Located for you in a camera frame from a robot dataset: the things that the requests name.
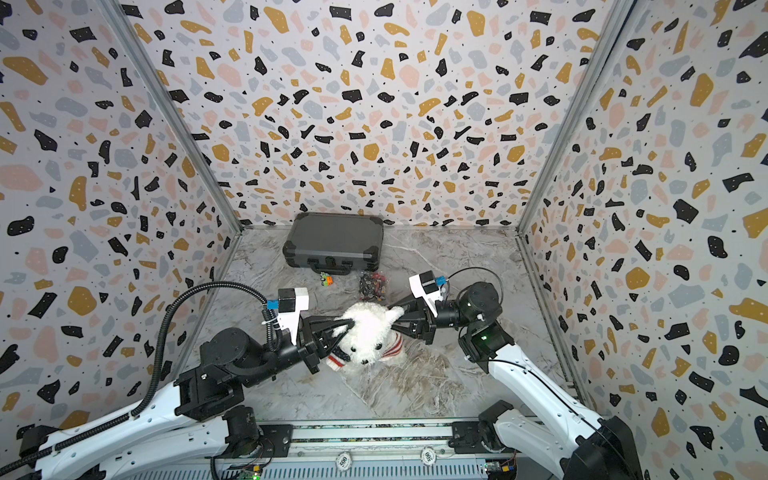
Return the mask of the small green orange toy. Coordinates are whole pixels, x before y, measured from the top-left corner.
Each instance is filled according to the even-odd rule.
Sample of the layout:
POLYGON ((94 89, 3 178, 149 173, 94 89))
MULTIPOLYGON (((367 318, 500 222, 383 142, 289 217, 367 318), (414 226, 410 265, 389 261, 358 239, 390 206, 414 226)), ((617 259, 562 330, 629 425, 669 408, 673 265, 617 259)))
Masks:
POLYGON ((321 284, 324 287, 330 286, 334 283, 333 277, 330 274, 322 272, 320 276, 321 276, 321 284))

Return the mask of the aluminium mounting rail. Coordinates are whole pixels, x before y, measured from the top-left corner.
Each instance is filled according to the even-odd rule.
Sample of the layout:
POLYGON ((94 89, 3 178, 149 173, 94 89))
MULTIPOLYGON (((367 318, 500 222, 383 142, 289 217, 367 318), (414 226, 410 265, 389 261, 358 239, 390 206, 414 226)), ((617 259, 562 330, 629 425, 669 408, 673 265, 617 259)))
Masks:
POLYGON ((288 455, 208 457, 151 468, 146 479, 548 479, 527 455, 457 454, 451 424, 475 418, 261 421, 292 424, 288 455))

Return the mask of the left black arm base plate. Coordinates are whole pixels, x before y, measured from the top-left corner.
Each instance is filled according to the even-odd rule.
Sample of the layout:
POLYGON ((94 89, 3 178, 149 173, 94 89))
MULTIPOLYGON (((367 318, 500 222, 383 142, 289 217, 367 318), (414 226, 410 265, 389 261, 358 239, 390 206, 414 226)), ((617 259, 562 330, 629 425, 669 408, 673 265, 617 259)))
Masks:
POLYGON ((222 457, 260 457, 267 460, 288 455, 294 427, 292 424, 244 425, 230 429, 222 457))

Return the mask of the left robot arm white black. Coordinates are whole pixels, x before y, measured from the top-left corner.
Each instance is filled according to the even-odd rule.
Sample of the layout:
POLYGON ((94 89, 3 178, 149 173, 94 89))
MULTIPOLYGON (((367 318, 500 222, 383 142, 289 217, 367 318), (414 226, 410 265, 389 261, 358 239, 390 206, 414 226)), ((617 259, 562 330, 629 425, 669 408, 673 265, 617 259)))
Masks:
POLYGON ((117 479, 195 456, 239 457, 262 447, 263 433, 244 391, 297 364, 312 372, 354 324, 309 317, 298 341, 280 336, 269 350, 230 327, 200 349, 199 366, 134 405, 70 429, 35 427, 24 435, 30 479, 117 479))

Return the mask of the white teddy bear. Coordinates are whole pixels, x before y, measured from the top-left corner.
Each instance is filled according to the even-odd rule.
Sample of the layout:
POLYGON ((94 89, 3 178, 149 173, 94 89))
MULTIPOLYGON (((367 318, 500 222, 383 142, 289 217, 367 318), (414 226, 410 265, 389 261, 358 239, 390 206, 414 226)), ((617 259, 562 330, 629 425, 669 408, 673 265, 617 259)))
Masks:
POLYGON ((340 317, 355 321, 354 326, 344 338, 349 335, 354 345, 357 344, 358 339, 368 340, 371 343, 382 341, 390 331, 394 331, 391 329, 393 322, 403 314, 404 310, 400 306, 386 308, 373 302, 357 302, 340 317))

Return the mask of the dark grey hard case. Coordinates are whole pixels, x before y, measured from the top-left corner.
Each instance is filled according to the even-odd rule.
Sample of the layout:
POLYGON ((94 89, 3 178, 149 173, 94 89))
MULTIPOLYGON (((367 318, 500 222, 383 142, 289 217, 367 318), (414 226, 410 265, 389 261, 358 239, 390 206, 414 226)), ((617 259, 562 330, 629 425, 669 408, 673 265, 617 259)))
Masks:
POLYGON ((377 216, 304 212, 294 219, 282 252, 293 268, 342 276, 376 271, 383 238, 384 222, 377 216))

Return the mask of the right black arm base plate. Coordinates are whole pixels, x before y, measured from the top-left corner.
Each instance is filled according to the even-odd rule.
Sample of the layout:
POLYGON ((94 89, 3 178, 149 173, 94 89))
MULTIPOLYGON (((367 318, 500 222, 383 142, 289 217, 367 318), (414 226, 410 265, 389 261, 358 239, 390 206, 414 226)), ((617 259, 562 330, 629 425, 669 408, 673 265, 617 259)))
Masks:
POLYGON ((457 421, 451 424, 448 446, 457 454, 511 454, 513 449, 504 446, 492 425, 484 421, 457 421))

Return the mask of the bag of toy bricks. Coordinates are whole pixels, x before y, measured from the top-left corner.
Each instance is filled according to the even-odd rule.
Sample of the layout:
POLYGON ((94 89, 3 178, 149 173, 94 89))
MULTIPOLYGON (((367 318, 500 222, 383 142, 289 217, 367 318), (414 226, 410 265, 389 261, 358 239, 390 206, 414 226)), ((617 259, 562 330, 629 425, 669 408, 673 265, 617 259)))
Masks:
POLYGON ((359 296, 363 301, 383 302, 386 297, 387 278, 379 272, 365 271, 359 280, 359 296))

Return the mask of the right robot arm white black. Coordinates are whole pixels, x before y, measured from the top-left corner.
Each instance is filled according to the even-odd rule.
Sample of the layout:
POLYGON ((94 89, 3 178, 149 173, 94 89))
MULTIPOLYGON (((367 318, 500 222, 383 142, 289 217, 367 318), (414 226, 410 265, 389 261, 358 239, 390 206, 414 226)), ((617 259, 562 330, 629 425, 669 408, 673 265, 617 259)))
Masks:
POLYGON ((456 450, 520 452, 557 479, 640 479, 643 476, 629 426, 605 418, 550 379, 500 325, 502 300, 495 286, 476 282, 446 300, 444 278, 413 278, 411 294, 396 302, 402 315, 393 330, 431 343, 453 328, 466 359, 508 388, 534 414, 529 420, 498 401, 473 422, 470 435, 455 433, 456 450))

